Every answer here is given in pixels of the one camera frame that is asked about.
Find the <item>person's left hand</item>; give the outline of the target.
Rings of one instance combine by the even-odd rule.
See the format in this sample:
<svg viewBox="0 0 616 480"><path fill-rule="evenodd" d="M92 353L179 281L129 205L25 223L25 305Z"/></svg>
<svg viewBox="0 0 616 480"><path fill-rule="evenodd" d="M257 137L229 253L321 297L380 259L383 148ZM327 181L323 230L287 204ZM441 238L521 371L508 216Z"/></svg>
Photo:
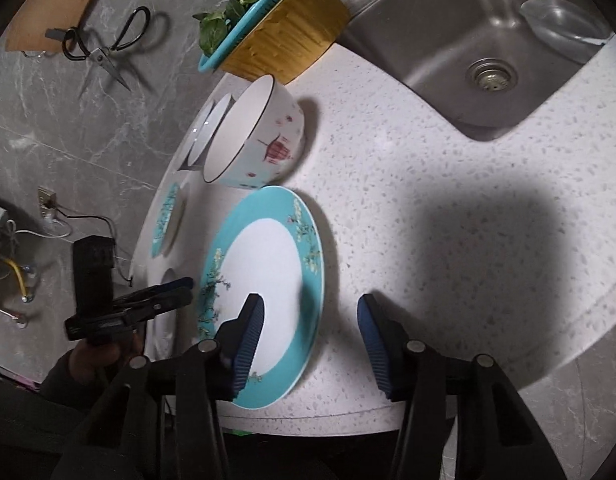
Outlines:
<svg viewBox="0 0 616 480"><path fill-rule="evenodd" d="M70 352L69 373L79 384L97 382L142 352L143 340L138 333L128 340L101 346L91 346L82 339Z"/></svg>

